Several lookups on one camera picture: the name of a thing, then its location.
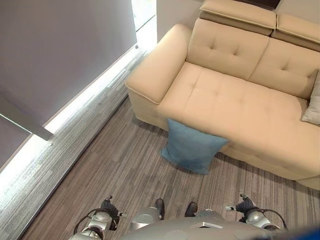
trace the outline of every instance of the sofa backrest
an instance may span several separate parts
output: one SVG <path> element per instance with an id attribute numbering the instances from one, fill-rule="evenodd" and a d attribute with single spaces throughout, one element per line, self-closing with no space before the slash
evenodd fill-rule
<path id="1" fill-rule="evenodd" d="M 268 36 L 198 18 L 186 60 L 248 80 L 268 43 Z"/>
<path id="2" fill-rule="evenodd" d="M 320 52 L 198 18 L 186 61 L 309 99 Z"/>
<path id="3" fill-rule="evenodd" d="M 309 99 L 319 68 L 320 52 L 270 38 L 248 80 L 302 99 Z"/>

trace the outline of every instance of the blue object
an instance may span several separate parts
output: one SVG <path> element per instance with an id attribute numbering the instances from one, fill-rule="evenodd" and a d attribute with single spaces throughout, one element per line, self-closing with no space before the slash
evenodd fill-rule
<path id="1" fill-rule="evenodd" d="M 197 174 L 208 174 L 213 157 L 228 140 L 168 119 L 168 143 L 162 157 Z"/>
<path id="2" fill-rule="evenodd" d="M 300 236 L 290 238 L 290 240 L 319 240 L 320 239 L 320 227 L 306 232 Z"/>

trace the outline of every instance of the tufted seat cushion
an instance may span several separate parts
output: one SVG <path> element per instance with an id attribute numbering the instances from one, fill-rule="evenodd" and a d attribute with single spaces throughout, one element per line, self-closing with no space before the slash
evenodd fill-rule
<path id="1" fill-rule="evenodd" d="M 320 172 L 320 128 L 300 121 L 306 108 L 305 99 L 185 62 L 157 110 L 298 180 Z"/>

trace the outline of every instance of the sofa armrest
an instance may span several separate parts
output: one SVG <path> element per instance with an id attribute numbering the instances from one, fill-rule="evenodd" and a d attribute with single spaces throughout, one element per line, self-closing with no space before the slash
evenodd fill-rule
<path id="1" fill-rule="evenodd" d="M 192 30 L 175 25 L 155 49 L 130 74 L 125 85 L 155 104 L 160 104 L 185 63 Z"/>

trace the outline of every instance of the gray wall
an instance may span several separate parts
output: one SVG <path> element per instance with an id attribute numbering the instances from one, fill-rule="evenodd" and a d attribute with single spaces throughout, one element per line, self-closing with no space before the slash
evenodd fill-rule
<path id="1" fill-rule="evenodd" d="M 131 0 L 1 0 L 0 95 L 43 125 L 136 41 Z M 1 161 L 27 136 L 3 129 Z"/>
<path id="2" fill-rule="evenodd" d="M 0 117 L 0 168 L 28 135 L 28 132 Z"/>
<path id="3" fill-rule="evenodd" d="M 157 0 L 157 38 L 160 41 L 166 32 L 177 23 L 194 27 L 204 0 Z"/>
<path id="4" fill-rule="evenodd" d="M 320 24 L 320 0 L 281 0 L 275 11 Z"/>

